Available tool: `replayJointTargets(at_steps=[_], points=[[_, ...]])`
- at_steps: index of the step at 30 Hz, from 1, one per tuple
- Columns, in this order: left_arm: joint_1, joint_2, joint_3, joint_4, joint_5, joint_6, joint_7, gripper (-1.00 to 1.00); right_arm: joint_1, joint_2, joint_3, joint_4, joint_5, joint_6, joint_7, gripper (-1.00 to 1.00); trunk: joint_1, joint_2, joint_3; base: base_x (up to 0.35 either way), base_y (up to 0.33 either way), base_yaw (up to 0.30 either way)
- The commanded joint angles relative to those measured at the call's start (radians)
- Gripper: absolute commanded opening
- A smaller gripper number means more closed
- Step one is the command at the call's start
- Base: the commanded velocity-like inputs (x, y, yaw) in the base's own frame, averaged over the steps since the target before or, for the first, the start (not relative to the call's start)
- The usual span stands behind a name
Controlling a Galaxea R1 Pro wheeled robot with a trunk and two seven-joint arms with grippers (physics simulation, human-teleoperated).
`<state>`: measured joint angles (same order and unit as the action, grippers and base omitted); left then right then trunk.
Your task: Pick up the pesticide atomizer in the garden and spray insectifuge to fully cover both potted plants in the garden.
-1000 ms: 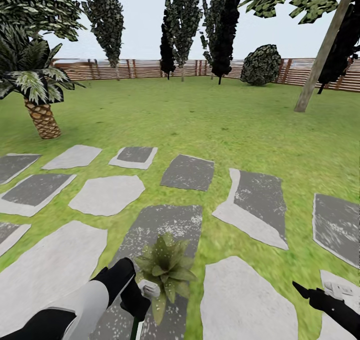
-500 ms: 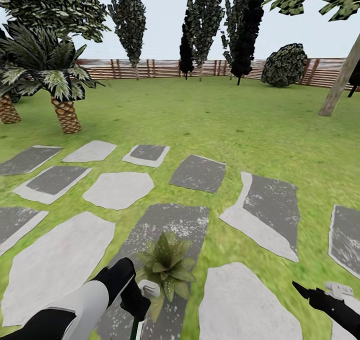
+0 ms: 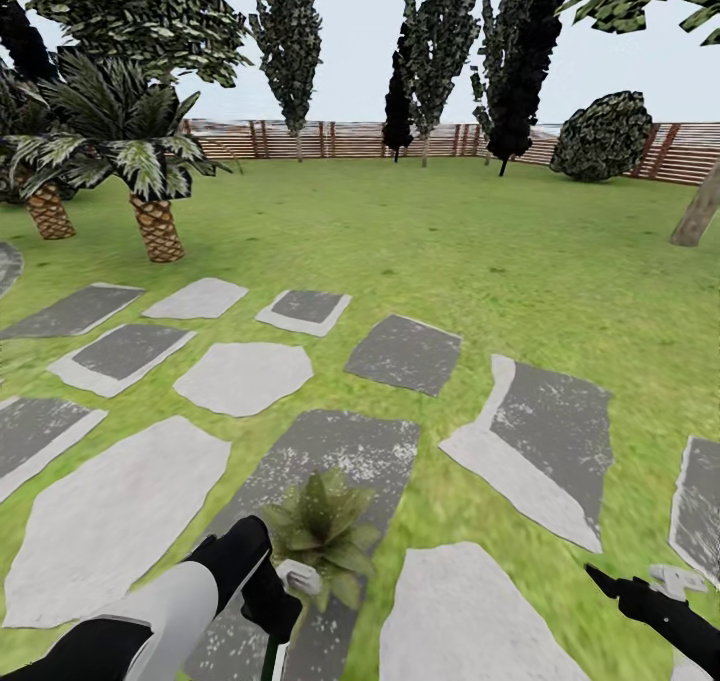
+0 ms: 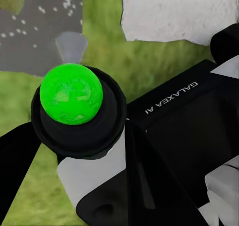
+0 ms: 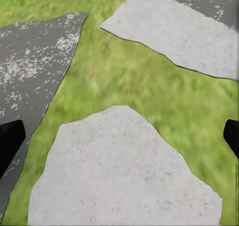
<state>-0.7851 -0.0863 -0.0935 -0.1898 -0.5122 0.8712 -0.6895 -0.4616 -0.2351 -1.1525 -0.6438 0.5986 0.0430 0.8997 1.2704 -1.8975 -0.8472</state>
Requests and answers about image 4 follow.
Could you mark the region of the insectifuge atomizer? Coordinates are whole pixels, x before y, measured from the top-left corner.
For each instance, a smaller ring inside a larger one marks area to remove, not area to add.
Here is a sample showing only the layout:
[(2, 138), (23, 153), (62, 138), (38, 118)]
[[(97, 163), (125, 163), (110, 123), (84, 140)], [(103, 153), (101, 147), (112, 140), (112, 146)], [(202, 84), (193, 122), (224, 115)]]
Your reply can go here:
[(98, 160), (121, 137), (127, 104), (119, 84), (102, 70), (80, 65), (87, 38), (59, 33), (55, 44), (64, 61), (48, 73), (31, 102), (31, 122), (39, 141), (54, 153)]

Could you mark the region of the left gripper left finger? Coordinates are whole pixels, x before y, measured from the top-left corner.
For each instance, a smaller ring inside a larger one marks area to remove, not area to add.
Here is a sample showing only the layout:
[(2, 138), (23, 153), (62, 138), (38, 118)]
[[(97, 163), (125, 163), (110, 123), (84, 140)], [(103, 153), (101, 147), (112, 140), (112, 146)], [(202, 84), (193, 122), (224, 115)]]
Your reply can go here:
[(40, 145), (32, 122), (0, 137), (0, 226)]

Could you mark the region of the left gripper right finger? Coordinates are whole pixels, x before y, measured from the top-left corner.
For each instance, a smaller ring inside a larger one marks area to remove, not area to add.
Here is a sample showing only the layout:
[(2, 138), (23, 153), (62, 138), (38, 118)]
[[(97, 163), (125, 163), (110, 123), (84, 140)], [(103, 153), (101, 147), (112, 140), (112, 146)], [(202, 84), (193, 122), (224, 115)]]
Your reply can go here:
[[(125, 121), (128, 226), (209, 226), (144, 128)], [(144, 206), (138, 153), (156, 209)]]

